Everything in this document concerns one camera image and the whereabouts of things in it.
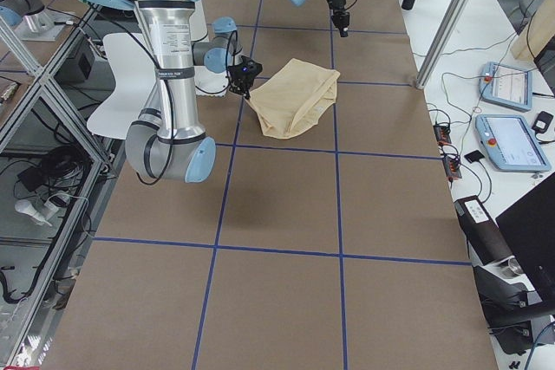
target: beige cloth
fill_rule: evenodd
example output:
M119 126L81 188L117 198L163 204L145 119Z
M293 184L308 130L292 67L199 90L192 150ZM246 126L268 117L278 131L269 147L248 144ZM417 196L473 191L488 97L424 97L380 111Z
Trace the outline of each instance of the beige cloth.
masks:
M318 124L336 102L339 72L293 58L247 102L257 112L262 134L289 139Z

